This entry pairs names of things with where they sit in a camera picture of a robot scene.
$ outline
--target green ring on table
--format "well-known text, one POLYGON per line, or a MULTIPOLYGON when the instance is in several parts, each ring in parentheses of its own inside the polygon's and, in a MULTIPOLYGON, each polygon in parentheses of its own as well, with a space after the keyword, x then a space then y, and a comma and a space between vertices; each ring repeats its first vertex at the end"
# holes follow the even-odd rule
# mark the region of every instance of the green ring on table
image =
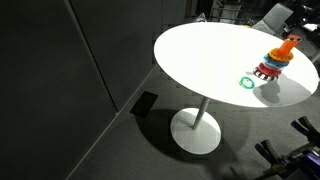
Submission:
POLYGON ((240 84, 242 87, 246 88, 246 89, 253 89, 253 88, 254 88, 254 82, 252 81, 252 79, 250 79, 249 77, 246 77, 246 76, 241 78, 239 84, 240 84), (245 84, 243 83, 244 81, 249 81, 249 82, 251 82, 251 86, 245 85, 245 84))

